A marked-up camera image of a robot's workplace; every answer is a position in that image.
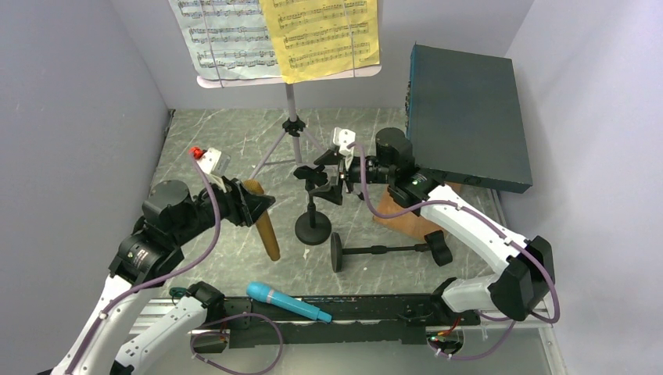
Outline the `lilac music stand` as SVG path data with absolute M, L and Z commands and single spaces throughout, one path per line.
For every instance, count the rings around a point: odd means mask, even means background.
M 307 130 L 306 124 L 299 118 L 296 108 L 295 90 L 293 84 L 286 84 L 280 77 L 262 77 L 248 80 L 223 80 L 217 78 L 216 80 L 209 80 L 205 77 L 197 76 L 197 84 L 201 88 L 214 89 L 214 88 L 232 88 L 232 87 L 246 87 L 267 84 L 284 84 L 285 96 L 287 100 L 288 118 L 281 125 L 282 131 L 276 140 L 271 144 L 267 152 L 263 153 L 262 159 L 253 168 L 250 178 L 255 178 L 265 166 L 279 165 L 279 164 L 294 164 L 295 166 L 305 166 L 301 151 L 300 137 L 303 135 L 318 151 L 323 152 L 326 150 L 317 139 Z M 292 139 L 293 159 L 279 160 L 270 162 L 269 159 L 274 153 L 275 149 L 281 144 L 286 135 Z

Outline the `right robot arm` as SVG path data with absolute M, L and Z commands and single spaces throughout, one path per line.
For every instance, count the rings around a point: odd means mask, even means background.
M 375 147 L 375 155 L 367 155 L 352 130 L 336 127 L 331 145 L 314 165 L 336 166 L 338 172 L 311 193 L 341 205 L 343 194 L 360 185 L 375 216 L 391 220 L 413 213 L 440 226 L 481 257 L 492 274 L 442 282 L 432 293 L 435 321 L 449 324 L 461 313 L 493 309 L 515 321 L 534 316 L 556 323 L 561 318 L 549 241 L 509 230 L 466 202 L 439 171 L 417 164 L 413 145 L 402 130 L 380 130 Z

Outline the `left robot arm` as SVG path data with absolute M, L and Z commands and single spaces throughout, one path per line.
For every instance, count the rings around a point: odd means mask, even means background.
M 204 326 L 218 326 L 226 315 L 224 295 L 199 281 L 151 327 L 129 338 L 145 306 L 183 260 L 182 246 L 221 220 L 251 227 L 275 203 L 249 191 L 248 182 L 222 180 L 214 195 L 192 196 L 180 180 L 157 184 L 143 202 L 143 215 L 109 266 L 102 294 L 77 340 L 50 374 L 143 374 L 169 351 L 174 339 Z

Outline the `gold microphone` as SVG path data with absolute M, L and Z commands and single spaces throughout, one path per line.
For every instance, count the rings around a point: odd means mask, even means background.
M 264 189 L 259 181 L 249 179 L 245 180 L 243 184 L 247 191 L 258 195 L 264 195 Z M 263 213 L 255 222 L 254 226 L 263 242 L 268 257 L 272 262 L 278 261 L 281 258 L 280 247 L 268 212 Z

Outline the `blue microphone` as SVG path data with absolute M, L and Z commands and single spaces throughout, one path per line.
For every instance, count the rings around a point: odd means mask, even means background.
M 275 305 L 310 320 L 330 323 L 332 315 L 307 302 L 300 301 L 290 295 L 277 291 L 269 285 L 260 282 L 251 282 L 246 288 L 246 294 L 258 302 Z

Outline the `black microphone stand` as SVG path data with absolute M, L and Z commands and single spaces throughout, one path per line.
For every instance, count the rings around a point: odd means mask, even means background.
M 332 224 L 325 214 L 317 210 L 311 191 L 328 182 L 324 166 L 315 168 L 299 166 L 293 175 L 298 180 L 305 181 L 305 190 L 308 197 L 306 212 L 300 215 L 296 221 L 295 235 L 305 245 L 320 245 L 330 237 Z
M 363 248 L 345 248 L 339 233 L 332 232 L 330 237 L 331 269 L 334 273 L 342 271 L 343 259 L 348 255 L 383 255 L 390 252 L 430 252 L 437 266 L 452 263 L 453 254 L 448 247 L 445 234 L 437 230 L 424 236 L 424 243 L 408 246 L 372 245 Z

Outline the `yellow paper sheet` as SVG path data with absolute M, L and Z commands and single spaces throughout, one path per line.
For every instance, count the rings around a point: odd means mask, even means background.
M 261 1 L 260 6 L 287 84 L 380 64 L 377 1 Z

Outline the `white sheet music page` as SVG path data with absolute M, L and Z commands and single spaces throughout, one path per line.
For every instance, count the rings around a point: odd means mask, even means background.
M 258 1 L 170 1 L 192 65 L 206 80 L 281 75 Z

